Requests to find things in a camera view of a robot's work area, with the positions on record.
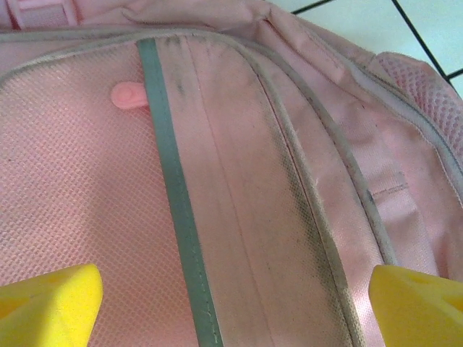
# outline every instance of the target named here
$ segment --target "pink mesh pocket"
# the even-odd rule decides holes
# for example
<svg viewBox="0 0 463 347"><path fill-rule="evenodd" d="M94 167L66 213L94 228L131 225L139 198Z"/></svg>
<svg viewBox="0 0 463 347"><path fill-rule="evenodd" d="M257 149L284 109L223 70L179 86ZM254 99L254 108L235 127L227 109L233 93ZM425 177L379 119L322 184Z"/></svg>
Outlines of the pink mesh pocket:
<svg viewBox="0 0 463 347"><path fill-rule="evenodd" d="M0 285L94 262L103 303L89 346L195 346L135 45L41 64L0 90Z"/></svg>
<svg viewBox="0 0 463 347"><path fill-rule="evenodd" d="M432 119L463 161L463 101L429 65L394 53L376 59L397 85Z"/></svg>

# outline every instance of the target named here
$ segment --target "tiled floor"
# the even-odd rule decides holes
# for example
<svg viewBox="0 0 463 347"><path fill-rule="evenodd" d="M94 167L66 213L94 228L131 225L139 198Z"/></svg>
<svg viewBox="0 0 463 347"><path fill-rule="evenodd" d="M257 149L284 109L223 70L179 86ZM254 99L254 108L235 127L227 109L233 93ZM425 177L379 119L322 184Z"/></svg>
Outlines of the tiled floor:
<svg viewBox="0 0 463 347"><path fill-rule="evenodd" d="M370 51L433 66L463 96L463 0L269 0Z"/></svg>

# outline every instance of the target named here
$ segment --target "white floor tile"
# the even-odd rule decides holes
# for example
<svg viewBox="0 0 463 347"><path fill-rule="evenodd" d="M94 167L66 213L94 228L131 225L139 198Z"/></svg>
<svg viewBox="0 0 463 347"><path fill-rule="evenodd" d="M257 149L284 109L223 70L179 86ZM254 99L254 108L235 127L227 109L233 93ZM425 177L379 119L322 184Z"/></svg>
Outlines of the white floor tile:
<svg viewBox="0 0 463 347"><path fill-rule="evenodd" d="M286 11L295 11L307 5L314 4L318 0L267 0L273 2L276 6L281 7Z"/></svg>
<svg viewBox="0 0 463 347"><path fill-rule="evenodd" d="M463 67L463 1L399 0L447 74Z"/></svg>
<svg viewBox="0 0 463 347"><path fill-rule="evenodd" d="M430 64L391 0L334 0L303 12L300 17L369 51L398 52Z"/></svg>
<svg viewBox="0 0 463 347"><path fill-rule="evenodd" d="M455 87L456 92L463 98L463 75L452 78L450 82Z"/></svg>

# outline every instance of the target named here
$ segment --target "yellow plastic object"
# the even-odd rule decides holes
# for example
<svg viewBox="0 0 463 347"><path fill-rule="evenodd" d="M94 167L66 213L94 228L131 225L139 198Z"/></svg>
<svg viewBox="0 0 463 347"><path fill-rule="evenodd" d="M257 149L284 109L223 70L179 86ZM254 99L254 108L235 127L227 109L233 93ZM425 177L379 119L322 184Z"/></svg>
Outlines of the yellow plastic object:
<svg viewBox="0 0 463 347"><path fill-rule="evenodd" d="M463 283L379 265L370 300L387 347L463 346Z"/></svg>
<svg viewBox="0 0 463 347"><path fill-rule="evenodd" d="M0 346L83 347L103 298L95 265L0 287Z"/></svg>

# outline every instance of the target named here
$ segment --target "gray reflective strip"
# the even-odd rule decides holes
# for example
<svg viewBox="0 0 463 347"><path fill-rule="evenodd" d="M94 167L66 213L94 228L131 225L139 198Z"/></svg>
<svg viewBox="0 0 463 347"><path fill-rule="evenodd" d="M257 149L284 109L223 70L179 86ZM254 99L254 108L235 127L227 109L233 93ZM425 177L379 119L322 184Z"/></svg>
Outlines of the gray reflective strip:
<svg viewBox="0 0 463 347"><path fill-rule="evenodd" d="M139 41L138 51L145 74L145 88L153 117L156 143L195 321L197 340L200 346L223 346L211 290L205 274L195 218L180 163L156 41L154 39Z"/></svg>

